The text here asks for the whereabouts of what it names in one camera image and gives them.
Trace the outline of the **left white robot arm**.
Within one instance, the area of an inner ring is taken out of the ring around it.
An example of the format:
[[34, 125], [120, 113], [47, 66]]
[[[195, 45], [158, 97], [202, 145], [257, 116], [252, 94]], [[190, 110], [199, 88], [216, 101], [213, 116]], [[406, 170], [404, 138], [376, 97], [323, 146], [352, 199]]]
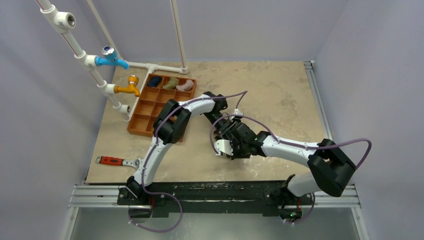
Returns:
[[132, 201], [138, 205], [148, 201], [150, 192], [147, 186], [153, 183], [156, 171], [167, 151], [185, 134], [191, 117], [220, 111], [228, 106], [227, 98], [232, 97], [235, 95], [214, 95], [207, 91], [191, 100], [167, 101], [153, 123], [153, 137], [145, 157], [126, 182], [126, 189]]

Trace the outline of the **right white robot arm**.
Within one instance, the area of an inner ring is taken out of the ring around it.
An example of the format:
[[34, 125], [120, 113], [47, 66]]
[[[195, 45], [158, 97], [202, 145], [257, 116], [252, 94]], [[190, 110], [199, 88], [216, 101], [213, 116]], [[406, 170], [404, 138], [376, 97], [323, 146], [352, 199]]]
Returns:
[[251, 156], [274, 157], [300, 164], [308, 172], [293, 176], [280, 196], [288, 204], [308, 193], [323, 191], [340, 197], [356, 171], [351, 159], [329, 139], [321, 142], [300, 142], [272, 135], [269, 131], [255, 133], [239, 122], [227, 134], [231, 155], [240, 159]]

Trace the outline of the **orange compartment tray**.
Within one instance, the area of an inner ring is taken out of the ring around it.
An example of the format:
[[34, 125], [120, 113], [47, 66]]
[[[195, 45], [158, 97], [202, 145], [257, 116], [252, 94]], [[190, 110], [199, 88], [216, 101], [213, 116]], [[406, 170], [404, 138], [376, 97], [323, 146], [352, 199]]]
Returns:
[[[161, 83], [157, 87], [147, 87], [146, 83], [153, 76], [162, 77]], [[179, 79], [178, 85], [182, 85], [186, 80], [193, 80], [194, 86], [190, 91], [178, 91], [176, 88], [172, 90], [163, 89], [163, 85], [169, 81], [170, 77], [173, 76], [153, 73], [147, 76], [146, 83], [141, 88], [140, 98], [136, 101], [135, 109], [127, 127], [127, 131], [130, 134], [152, 137], [154, 133], [153, 123], [168, 100], [173, 99], [177, 102], [185, 102], [194, 97], [197, 87], [195, 79], [174, 76]]]

